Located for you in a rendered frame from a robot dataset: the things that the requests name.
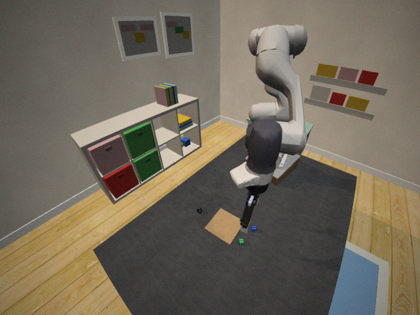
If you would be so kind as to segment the tan square mat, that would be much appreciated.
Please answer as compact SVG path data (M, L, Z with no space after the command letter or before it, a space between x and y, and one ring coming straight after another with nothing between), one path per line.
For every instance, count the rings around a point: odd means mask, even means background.
M239 218L220 208L205 229L230 245L241 228L240 222Z

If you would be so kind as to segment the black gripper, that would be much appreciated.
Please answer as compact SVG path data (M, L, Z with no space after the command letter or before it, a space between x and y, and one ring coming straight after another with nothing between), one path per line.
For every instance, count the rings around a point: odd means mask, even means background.
M243 212L242 219L240 219L240 231L247 233L249 228L249 221L253 212L253 208L259 202L260 194L265 192L268 188L268 184L266 185L254 185L246 187L248 191L248 197L245 204L245 209ZM256 199L257 197L257 199ZM250 199L250 200L249 200ZM255 201L256 200L256 201Z

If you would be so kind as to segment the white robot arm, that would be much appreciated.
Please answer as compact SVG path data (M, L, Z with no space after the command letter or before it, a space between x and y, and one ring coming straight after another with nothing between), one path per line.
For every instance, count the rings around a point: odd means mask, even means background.
M261 102L249 110L252 123L245 139L248 158L230 171L238 188L268 184L275 169L283 168L288 154L293 156L306 146L301 82L289 55L295 58L301 54L307 40L301 25L257 28L249 35L248 47L256 56L255 72L277 102Z

